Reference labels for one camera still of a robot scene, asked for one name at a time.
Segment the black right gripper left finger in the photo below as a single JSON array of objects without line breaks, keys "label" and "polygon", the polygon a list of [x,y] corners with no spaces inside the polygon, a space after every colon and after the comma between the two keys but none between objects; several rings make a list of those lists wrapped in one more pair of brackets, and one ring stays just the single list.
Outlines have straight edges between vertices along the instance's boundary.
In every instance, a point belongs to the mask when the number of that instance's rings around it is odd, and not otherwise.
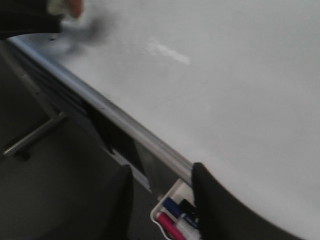
[{"label": "black right gripper left finger", "polygon": [[133,208],[133,174],[121,166],[86,202],[52,207],[56,199],[20,196],[8,204],[13,240],[126,240]]}]

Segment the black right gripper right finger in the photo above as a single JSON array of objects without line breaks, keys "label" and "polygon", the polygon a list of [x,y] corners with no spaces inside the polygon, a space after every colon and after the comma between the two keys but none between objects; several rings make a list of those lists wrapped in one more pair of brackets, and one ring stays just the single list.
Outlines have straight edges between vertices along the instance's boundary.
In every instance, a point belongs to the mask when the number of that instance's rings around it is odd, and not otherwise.
[{"label": "black right gripper right finger", "polygon": [[250,208],[233,192],[228,178],[214,174],[202,162],[192,166],[191,186],[204,240],[302,240]]}]

